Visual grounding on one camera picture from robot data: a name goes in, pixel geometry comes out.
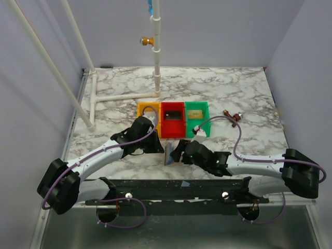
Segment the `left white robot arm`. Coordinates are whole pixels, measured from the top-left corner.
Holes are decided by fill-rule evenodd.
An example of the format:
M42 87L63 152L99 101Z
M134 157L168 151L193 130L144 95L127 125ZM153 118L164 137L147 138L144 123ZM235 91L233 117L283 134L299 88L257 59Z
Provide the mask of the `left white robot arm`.
M53 209L57 214L64 214L79 201L98 199L109 205L114 201L115 192L104 180L96 180L90 190L85 180L104 166L121 160L141 149L146 154L163 153L157 122L139 116L131 127L116 133L100 147L86 155L63 161L52 161L37 187L42 197L43 210Z

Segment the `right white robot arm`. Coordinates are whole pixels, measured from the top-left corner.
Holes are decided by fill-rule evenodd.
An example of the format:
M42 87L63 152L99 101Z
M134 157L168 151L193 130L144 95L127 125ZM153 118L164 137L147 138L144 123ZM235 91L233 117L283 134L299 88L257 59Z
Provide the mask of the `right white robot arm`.
M248 185L239 189L244 203L279 192L292 192L307 199L319 195L317 164L295 149L276 156L236 156L227 151L211 151L198 141L180 140L170 156L175 162L194 164L218 177L251 175Z

